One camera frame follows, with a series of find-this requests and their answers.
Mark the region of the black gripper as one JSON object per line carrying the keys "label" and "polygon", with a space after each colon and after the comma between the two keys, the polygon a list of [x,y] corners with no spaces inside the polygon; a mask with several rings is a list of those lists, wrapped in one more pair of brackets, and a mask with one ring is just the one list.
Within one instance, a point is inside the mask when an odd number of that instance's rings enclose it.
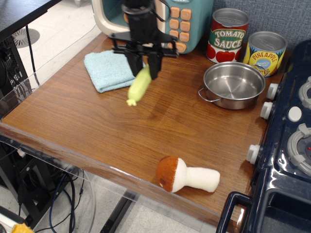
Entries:
{"label": "black gripper", "polygon": [[127,16],[130,31],[111,34],[112,49],[125,54],[134,77],[143,68],[141,55],[148,55],[150,75],[154,80],[161,70],[162,56],[178,56],[177,38],[158,28],[157,20],[163,19],[156,13],[154,4],[123,4],[121,9]]}

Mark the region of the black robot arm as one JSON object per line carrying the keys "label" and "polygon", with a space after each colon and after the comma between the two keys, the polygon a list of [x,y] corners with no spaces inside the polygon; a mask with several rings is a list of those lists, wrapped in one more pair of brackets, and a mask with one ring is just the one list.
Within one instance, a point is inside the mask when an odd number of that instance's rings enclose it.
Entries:
{"label": "black robot arm", "polygon": [[114,53],[124,54],[134,76],[143,68],[142,57],[148,57],[151,78],[157,78],[163,57],[177,57],[177,37],[163,33],[157,20],[164,22],[156,13],[153,0],[125,0],[121,5],[128,19],[130,31],[113,33]]}

